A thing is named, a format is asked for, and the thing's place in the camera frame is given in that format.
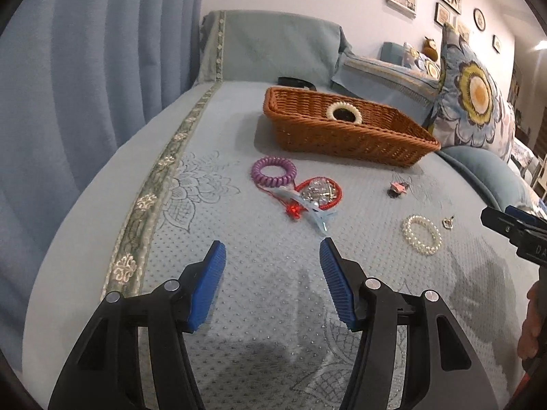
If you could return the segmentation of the right hand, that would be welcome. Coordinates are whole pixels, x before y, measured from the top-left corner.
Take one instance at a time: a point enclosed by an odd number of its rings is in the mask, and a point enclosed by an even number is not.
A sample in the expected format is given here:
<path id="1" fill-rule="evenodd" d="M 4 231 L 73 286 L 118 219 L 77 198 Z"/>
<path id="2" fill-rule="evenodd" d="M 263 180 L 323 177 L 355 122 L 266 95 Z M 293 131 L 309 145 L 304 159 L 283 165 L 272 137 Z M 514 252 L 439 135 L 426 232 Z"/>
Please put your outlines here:
<path id="1" fill-rule="evenodd" d="M 535 282 L 526 297 L 529 300 L 526 319 L 517 344 L 517 355 L 522 360 L 536 356 L 539 350 L 539 334 L 542 331 L 542 316 L 538 310 L 539 282 Z"/>

